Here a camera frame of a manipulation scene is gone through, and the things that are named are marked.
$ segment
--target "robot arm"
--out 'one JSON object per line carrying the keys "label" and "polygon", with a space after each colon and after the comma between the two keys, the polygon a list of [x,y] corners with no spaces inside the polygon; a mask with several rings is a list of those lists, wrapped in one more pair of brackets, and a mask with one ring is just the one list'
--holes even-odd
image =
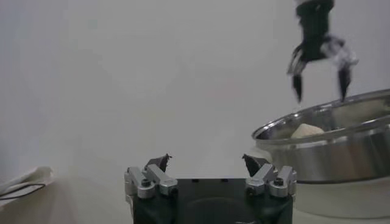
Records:
{"label": "robot arm", "polygon": [[329,33],[329,13],[334,0],[296,0],[297,15],[303,31],[302,43],[294,50],[288,68],[292,85],[302,100],[302,72],[306,64],[316,60],[332,59],[338,69],[339,87],[345,98],[350,83],[351,70],[358,60],[345,41]]}

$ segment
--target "white wall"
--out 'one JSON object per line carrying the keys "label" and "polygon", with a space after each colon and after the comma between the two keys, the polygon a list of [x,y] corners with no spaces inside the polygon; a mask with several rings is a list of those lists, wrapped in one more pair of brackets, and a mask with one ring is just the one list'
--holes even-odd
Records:
{"label": "white wall", "polygon": [[[42,165],[57,176],[0,222],[130,223],[125,168],[166,152],[175,177],[246,175],[251,132],[296,107],[285,75],[300,41],[294,9],[292,0],[0,1],[0,181]],[[389,9],[337,1],[333,30],[361,59],[351,94],[390,88]],[[305,107],[338,97],[329,64],[305,78]]]}

